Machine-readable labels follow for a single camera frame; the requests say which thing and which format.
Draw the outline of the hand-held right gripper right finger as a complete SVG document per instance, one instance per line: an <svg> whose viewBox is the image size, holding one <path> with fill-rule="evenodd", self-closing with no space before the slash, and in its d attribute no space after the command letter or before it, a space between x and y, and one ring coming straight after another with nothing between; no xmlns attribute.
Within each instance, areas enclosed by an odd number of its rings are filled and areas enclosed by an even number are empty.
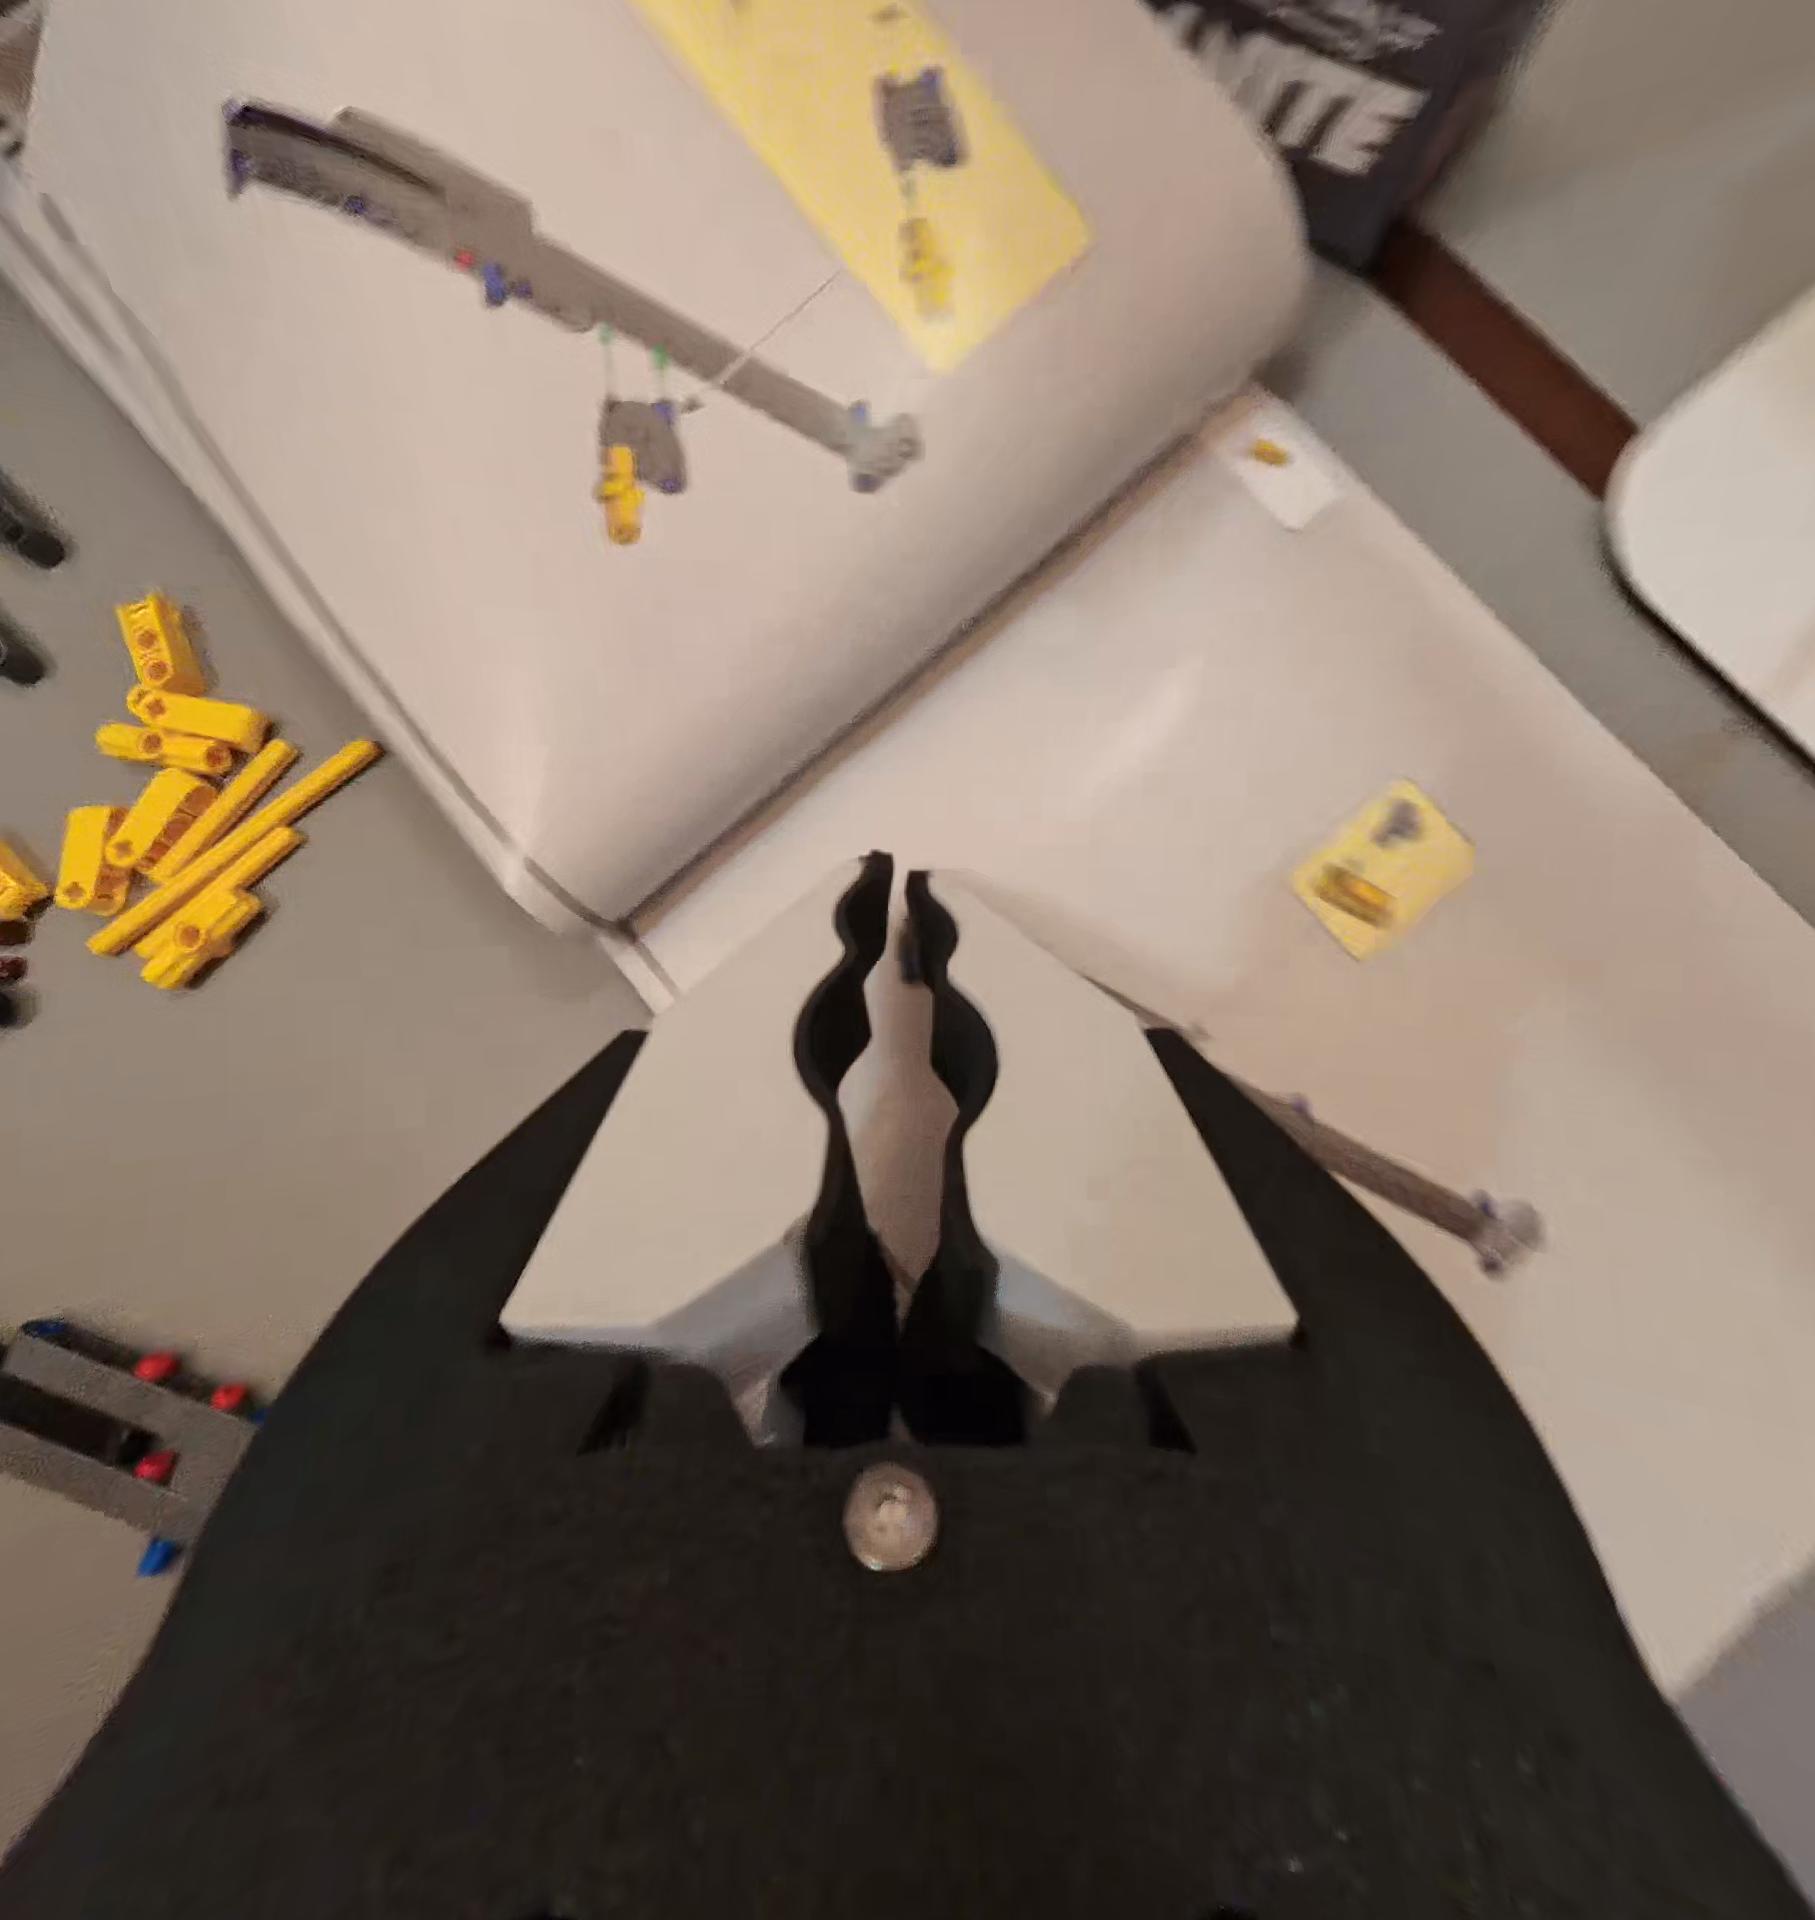
<svg viewBox="0 0 1815 1920"><path fill-rule="evenodd" d="M953 875L902 932L953 1104L901 1325L922 1442L1017 1442L1085 1367L1286 1347L1299 1317L1148 1026Z"/></svg>

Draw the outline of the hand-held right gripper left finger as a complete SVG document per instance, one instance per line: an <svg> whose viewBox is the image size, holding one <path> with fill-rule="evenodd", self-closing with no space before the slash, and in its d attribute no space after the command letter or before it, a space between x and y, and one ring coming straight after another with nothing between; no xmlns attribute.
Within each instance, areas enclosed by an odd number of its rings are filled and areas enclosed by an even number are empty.
<svg viewBox="0 0 1815 1920"><path fill-rule="evenodd" d="M757 1442L799 1437L780 1373L817 1333L806 1233L892 887L886 851L831 868L654 1018L500 1310L515 1343L688 1364Z"/></svg>

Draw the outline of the grey and black lego beam assembly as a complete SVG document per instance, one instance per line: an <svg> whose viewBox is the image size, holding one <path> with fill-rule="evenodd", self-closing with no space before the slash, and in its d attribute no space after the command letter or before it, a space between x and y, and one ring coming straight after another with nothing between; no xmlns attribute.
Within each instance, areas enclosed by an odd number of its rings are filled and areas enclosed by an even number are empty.
<svg viewBox="0 0 1815 1920"><path fill-rule="evenodd" d="M136 1530L137 1577L185 1566L268 1410L174 1349L61 1315L0 1333L0 1477Z"/></svg>

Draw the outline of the pile of yellow lego pieces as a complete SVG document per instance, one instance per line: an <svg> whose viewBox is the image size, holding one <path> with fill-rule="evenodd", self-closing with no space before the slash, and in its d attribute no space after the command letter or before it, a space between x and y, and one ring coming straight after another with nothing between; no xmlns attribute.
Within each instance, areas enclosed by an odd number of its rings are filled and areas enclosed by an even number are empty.
<svg viewBox="0 0 1815 1920"><path fill-rule="evenodd" d="M264 885L304 844L309 817L384 749L357 736L304 759L268 709L214 685L199 619L171 594L120 601L114 632L126 715L93 729L93 751L137 786L70 807L47 868L0 829L0 919L33 929L69 914L89 924L91 955L124 957L150 990L188 995L265 923ZM0 1025L21 1017L22 981L0 986Z"/></svg>

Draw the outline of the lego instruction booklet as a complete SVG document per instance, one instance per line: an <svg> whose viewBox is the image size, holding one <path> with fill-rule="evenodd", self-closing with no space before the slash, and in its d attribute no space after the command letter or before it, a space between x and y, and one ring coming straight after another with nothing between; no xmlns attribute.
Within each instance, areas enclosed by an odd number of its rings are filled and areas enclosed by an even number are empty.
<svg viewBox="0 0 1815 1920"><path fill-rule="evenodd" d="M1250 376L1140 4L25 4L0 269L534 923L662 1010L953 875L1511 1231L1648 1665L1815 1566L1815 931Z"/></svg>

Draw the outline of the lego box with yellow car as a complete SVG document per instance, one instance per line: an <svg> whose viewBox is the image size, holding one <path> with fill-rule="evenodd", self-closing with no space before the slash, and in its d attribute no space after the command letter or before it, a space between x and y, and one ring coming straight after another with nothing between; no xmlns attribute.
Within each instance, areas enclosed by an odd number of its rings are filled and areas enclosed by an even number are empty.
<svg viewBox="0 0 1815 1920"><path fill-rule="evenodd" d="M1550 2L1151 2L1286 161L1311 251L1370 273L1496 109Z"/></svg>

